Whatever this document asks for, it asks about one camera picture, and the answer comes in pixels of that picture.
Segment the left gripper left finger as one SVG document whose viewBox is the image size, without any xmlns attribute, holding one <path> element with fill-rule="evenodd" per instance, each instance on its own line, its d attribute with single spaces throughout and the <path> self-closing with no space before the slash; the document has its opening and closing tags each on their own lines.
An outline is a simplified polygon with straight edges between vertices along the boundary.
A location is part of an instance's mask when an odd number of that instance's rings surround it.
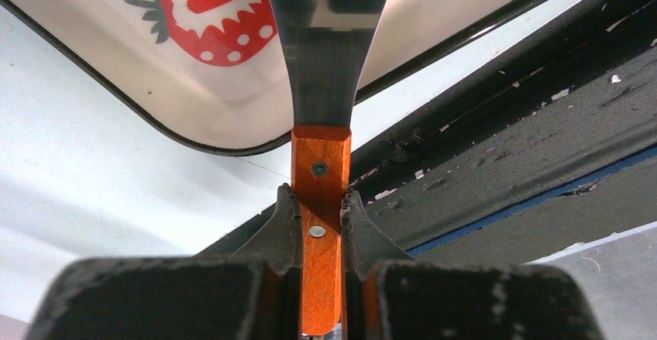
<svg viewBox="0 0 657 340">
<path fill-rule="evenodd" d="M 301 210 L 291 187 L 240 247 L 83 259 L 50 285 L 29 339 L 299 339 Z"/>
</svg>

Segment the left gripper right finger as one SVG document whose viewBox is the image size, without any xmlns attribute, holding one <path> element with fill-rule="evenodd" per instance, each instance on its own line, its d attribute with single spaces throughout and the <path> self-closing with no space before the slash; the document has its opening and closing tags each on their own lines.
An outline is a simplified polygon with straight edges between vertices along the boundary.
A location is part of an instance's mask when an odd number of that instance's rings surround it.
<svg viewBox="0 0 657 340">
<path fill-rule="evenodd" d="M 441 266 L 412 259 L 342 201 L 345 339 L 601 339 L 578 283 L 553 266 Z"/>
</svg>

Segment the white strawberry print tray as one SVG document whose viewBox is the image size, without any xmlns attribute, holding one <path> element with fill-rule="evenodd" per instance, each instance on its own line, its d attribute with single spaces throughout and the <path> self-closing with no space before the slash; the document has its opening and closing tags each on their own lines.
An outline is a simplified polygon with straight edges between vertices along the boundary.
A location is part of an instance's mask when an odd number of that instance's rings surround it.
<svg viewBox="0 0 657 340">
<path fill-rule="evenodd" d="M 546 0 L 387 0 L 357 18 L 311 0 L 313 26 L 375 25 L 359 88 L 434 46 L 480 36 Z M 1 0 L 166 136 L 249 156 L 286 142 L 292 98 L 269 0 Z"/>
</svg>

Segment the orange handled metal scraper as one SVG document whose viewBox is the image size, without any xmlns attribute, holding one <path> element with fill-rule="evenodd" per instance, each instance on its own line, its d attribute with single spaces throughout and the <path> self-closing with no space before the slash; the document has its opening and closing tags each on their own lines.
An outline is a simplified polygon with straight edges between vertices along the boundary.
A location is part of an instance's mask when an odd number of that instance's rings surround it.
<svg viewBox="0 0 657 340">
<path fill-rule="evenodd" d="M 325 335 L 342 311 L 340 208 L 350 122 L 387 0 L 270 0 L 291 86 L 291 187 L 301 206 L 301 323 Z"/>
</svg>

